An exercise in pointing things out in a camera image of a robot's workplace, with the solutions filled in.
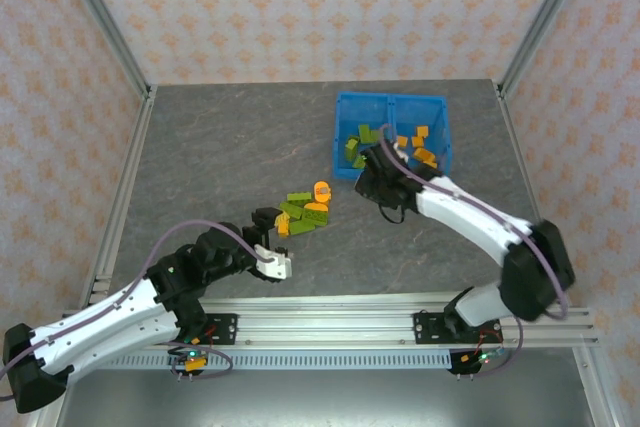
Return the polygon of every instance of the blue plastic bin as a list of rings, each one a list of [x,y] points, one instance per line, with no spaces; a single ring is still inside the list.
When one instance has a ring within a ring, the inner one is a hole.
[[[411,137],[416,127],[429,126],[425,148],[436,155],[438,168],[449,174],[453,160],[451,133],[447,118],[447,100],[444,97],[425,95],[394,95],[361,92],[340,92],[336,100],[336,130],[333,141],[333,176],[337,179],[355,180],[362,169],[354,169],[345,158],[345,144],[350,135],[358,135],[358,125],[369,124],[379,129],[382,124],[391,124],[393,133],[409,137],[406,149],[411,157]],[[368,145],[360,145],[364,150]],[[418,161],[411,159],[409,166]]]

